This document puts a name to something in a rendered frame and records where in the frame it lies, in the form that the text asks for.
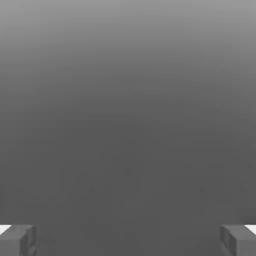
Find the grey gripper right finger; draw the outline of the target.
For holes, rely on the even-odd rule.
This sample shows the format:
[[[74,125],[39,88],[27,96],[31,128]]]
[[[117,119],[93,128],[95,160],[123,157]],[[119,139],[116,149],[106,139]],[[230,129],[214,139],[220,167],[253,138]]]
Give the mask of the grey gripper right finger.
[[[223,256],[256,256],[256,224],[223,224],[219,235]]]

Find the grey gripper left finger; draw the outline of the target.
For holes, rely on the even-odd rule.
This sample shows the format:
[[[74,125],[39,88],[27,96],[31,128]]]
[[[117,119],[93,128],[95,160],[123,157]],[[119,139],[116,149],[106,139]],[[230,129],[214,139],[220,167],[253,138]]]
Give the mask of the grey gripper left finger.
[[[0,224],[0,256],[37,256],[37,227]]]

